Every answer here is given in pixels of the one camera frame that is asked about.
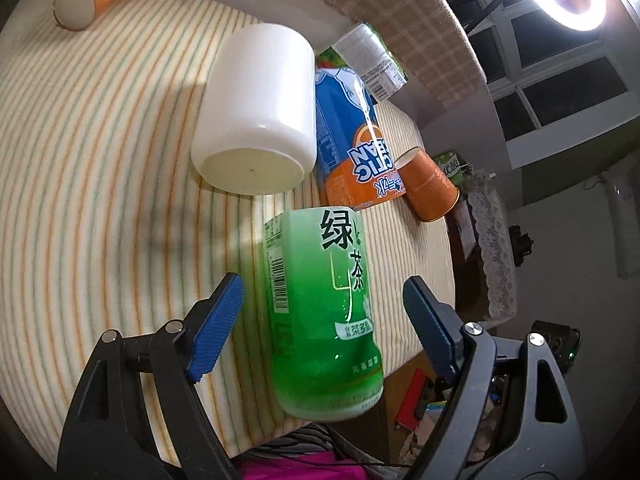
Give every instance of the checkered fabric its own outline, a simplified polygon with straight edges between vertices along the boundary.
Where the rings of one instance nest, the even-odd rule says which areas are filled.
[[[367,22],[445,108],[486,79],[445,0],[322,0],[354,22]]]

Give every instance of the pink fabric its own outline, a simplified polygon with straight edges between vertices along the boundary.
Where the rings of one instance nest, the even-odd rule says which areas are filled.
[[[306,462],[322,464],[353,463],[353,460],[336,460],[333,451],[296,457]],[[313,466],[289,460],[288,458],[259,459],[243,461],[238,471],[244,480],[368,480],[359,465]]]

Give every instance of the barcode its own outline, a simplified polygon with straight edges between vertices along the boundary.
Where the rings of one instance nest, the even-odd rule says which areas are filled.
[[[282,258],[276,258],[271,261],[271,287],[273,289],[274,311],[288,313],[287,280],[284,275],[284,261]]]
[[[377,79],[370,81],[369,84],[367,85],[367,88],[373,94],[373,97],[375,97],[376,101],[378,102],[384,101],[388,97],[386,90],[383,88],[383,86],[380,84],[380,82]]]

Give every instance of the metal screw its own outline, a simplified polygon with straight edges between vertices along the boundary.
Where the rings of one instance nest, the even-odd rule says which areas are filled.
[[[118,333],[115,330],[107,330],[104,334],[102,334],[102,342],[110,343],[112,341],[116,341],[118,337]]]
[[[535,346],[542,346],[545,343],[545,338],[540,334],[532,332],[531,334],[529,334],[529,342]]]
[[[465,332],[471,335],[480,335],[482,333],[482,327],[478,323],[467,323],[465,325]]]
[[[177,334],[178,332],[180,332],[180,330],[182,330],[182,322],[174,319],[173,321],[167,323],[164,329],[169,334]]]

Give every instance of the striped tablecloth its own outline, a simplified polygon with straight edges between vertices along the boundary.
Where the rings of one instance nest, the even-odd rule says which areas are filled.
[[[0,394],[35,449],[55,465],[69,402],[108,328],[155,331],[238,272],[245,302],[198,391],[230,455],[302,422],[268,380],[270,337],[261,226],[320,205],[309,177],[275,196],[209,187],[189,150],[223,38],[257,20],[210,0],[123,0],[87,31],[55,26],[52,0],[22,0],[0,33]],[[391,104],[377,106],[394,156],[421,144]],[[401,284],[421,274],[452,304],[444,222],[420,224],[404,200],[369,210],[376,341],[385,373],[420,349]],[[176,462],[152,381],[152,429]]]

